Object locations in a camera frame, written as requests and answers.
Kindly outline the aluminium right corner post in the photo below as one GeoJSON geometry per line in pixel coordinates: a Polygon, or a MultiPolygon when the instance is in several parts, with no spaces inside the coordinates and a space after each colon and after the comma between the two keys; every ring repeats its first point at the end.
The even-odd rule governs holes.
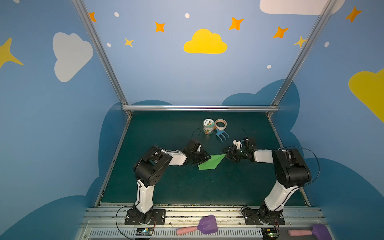
{"type": "Polygon", "coordinates": [[[283,99],[284,95],[286,94],[288,88],[290,87],[291,83],[293,82],[294,78],[296,77],[297,73],[299,72],[301,66],[303,65],[305,59],[309,55],[312,47],[314,46],[316,40],[321,35],[324,27],[326,26],[328,20],[330,19],[332,15],[332,11],[335,8],[338,1],[336,0],[330,0],[327,1],[325,4],[325,7],[323,8],[321,14],[319,15],[317,21],[315,22],[311,32],[308,35],[308,40],[304,43],[304,46],[301,48],[292,68],[290,69],[288,75],[286,76],[285,80],[283,81],[281,87],[279,88],[275,98],[273,99],[271,103],[271,107],[274,109],[273,111],[268,111],[267,117],[270,119],[274,112],[279,110],[279,104],[281,100],[283,99]]]}

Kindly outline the aluminium front rail base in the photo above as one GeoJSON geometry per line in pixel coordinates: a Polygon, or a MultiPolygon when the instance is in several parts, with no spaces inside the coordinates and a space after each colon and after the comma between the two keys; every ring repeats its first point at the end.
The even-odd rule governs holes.
{"type": "Polygon", "coordinates": [[[300,240],[334,235],[320,208],[287,207],[276,220],[262,223],[258,207],[155,205],[153,217],[141,224],[130,206],[102,204],[86,210],[77,240],[300,240]]]}

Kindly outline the white tape roll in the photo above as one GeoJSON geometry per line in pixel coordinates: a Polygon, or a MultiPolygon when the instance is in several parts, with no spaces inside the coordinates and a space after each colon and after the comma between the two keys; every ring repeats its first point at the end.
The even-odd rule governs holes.
{"type": "Polygon", "coordinates": [[[217,119],[215,120],[215,129],[219,131],[224,131],[228,126],[227,121],[224,119],[217,119]]]}

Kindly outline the aluminium back frame rail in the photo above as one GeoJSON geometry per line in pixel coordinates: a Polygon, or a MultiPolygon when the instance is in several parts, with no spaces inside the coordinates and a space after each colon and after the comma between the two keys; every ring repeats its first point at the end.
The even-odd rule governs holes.
{"type": "Polygon", "coordinates": [[[180,112],[276,112],[278,106],[161,106],[123,105],[124,111],[180,111],[180,112]]]}

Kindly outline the right green circuit board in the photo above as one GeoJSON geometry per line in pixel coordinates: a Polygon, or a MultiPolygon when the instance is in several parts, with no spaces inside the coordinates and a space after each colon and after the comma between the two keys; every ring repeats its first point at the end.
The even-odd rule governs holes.
{"type": "Polygon", "coordinates": [[[274,229],[262,229],[262,240],[276,240],[279,237],[279,233],[274,229]]]}

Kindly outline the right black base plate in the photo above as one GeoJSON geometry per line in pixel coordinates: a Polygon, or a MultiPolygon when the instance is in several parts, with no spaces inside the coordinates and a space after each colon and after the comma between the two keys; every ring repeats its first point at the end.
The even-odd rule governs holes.
{"type": "Polygon", "coordinates": [[[244,208],[241,210],[246,225],[285,225],[283,210],[269,211],[264,209],[244,208]]]}

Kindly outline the aluminium left corner post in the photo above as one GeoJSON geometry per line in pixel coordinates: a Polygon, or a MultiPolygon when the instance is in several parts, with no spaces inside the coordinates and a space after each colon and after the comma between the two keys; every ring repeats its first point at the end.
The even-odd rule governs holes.
{"type": "Polygon", "coordinates": [[[73,0],[72,1],[83,24],[84,24],[84,27],[85,29],[87,30],[87,33],[95,47],[95,50],[106,70],[106,73],[112,83],[112,86],[113,88],[115,89],[115,92],[122,104],[122,107],[124,106],[127,106],[128,105],[128,101],[126,99],[126,96],[123,92],[123,89],[120,85],[120,82],[113,70],[113,67],[108,59],[108,56],[107,56],[107,53],[103,47],[103,44],[102,44],[102,41],[100,40],[99,36],[98,36],[98,33],[96,31],[96,28],[93,24],[93,21],[91,20],[91,17],[89,15],[89,12],[86,8],[86,5],[84,3],[84,1],[81,1],[81,0],[73,0]]]}

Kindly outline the green square paper sheet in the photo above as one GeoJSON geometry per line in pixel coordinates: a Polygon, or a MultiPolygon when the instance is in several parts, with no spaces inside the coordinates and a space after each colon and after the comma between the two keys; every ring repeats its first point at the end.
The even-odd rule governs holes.
{"type": "Polygon", "coordinates": [[[225,158],[226,154],[222,155],[211,155],[211,158],[206,161],[205,163],[202,163],[198,165],[198,168],[200,171],[202,170],[214,170],[221,161],[225,158]]]}

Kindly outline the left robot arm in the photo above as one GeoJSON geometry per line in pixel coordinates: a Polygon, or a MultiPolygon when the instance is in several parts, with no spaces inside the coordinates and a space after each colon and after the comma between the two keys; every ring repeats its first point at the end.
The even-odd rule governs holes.
{"type": "Polygon", "coordinates": [[[186,147],[182,151],[169,151],[152,146],[134,166],[138,191],[133,210],[139,222],[141,224],[150,222],[153,215],[155,185],[169,166],[199,165],[210,159],[211,156],[200,144],[196,148],[186,147]]]}

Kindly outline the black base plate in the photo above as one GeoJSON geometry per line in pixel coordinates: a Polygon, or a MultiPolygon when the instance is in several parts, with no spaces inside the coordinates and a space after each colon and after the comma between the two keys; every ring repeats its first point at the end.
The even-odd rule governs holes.
{"type": "Polygon", "coordinates": [[[130,225],[164,225],[166,217],[165,209],[154,209],[149,210],[143,214],[139,210],[131,209],[128,210],[124,224],[130,225]]]}
{"type": "Polygon", "coordinates": [[[264,209],[244,208],[241,210],[246,225],[285,225],[283,210],[269,211],[264,209]]]}

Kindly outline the left green circuit board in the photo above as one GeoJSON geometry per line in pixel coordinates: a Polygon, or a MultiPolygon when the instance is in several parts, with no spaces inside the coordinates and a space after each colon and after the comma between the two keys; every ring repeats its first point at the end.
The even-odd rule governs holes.
{"type": "Polygon", "coordinates": [[[135,236],[152,236],[154,231],[148,228],[137,228],[135,236]]]}

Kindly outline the green circuit board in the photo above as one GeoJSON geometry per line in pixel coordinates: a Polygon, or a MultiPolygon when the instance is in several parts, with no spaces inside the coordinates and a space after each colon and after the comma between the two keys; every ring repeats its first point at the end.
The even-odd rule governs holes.
{"type": "Polygon", "coordinates": [[[262,229],[262,240],[276,240],[279,237],[279,233],[274,229],[262,229]]]}
{"type": "Polygon", "coordinates": [[[135,236],[152,236],[154,231],[148,228],[137,228],[135,236]]]}

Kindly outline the carrot snack jar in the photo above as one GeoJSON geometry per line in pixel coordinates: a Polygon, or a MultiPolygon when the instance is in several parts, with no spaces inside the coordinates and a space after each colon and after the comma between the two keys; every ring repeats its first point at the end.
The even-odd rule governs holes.
{"type": "Polygon", "coordinates": [[[215,121],[212,119],[205,119],[203,121],[203,130],[206,135],[211,135],[215,129],[215,121]]]}

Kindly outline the blue garden hand rake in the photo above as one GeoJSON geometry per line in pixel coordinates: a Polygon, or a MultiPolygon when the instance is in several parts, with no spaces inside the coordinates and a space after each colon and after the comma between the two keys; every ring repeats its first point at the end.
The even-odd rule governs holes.
{"type": "Polygon", "coordinates": [[[230,138],[229,134],[225,130],[216,129],[216,136],[221,142],[230,138]]]}

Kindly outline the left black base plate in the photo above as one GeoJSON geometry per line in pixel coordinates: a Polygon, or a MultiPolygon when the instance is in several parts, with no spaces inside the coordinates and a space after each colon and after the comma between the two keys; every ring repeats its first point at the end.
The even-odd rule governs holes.
{"type": "Polygon", "coordinates": [[[154,209],[149,210],[143,214],[139,210],[131,209],[128,210],[124,224],[130,225],[164,225],[166,217],[165,209],[154,209]]]}

